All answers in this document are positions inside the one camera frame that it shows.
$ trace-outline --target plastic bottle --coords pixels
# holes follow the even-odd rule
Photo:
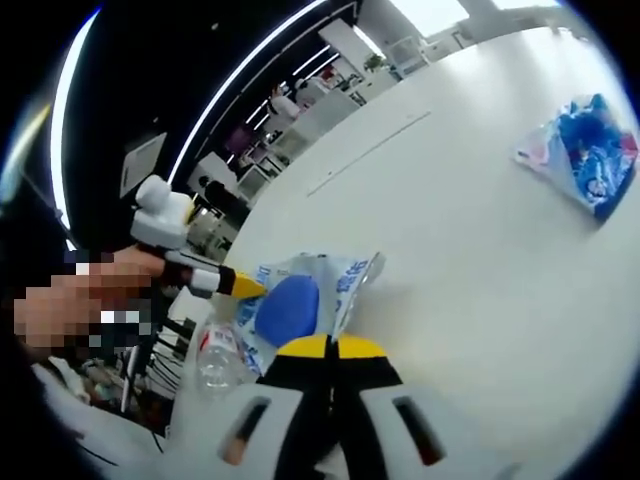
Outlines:
[[[211,399],[220,399],[244,383],[248,369],[231,325],[209,321],[203,330],[196,358],[198,387]]]

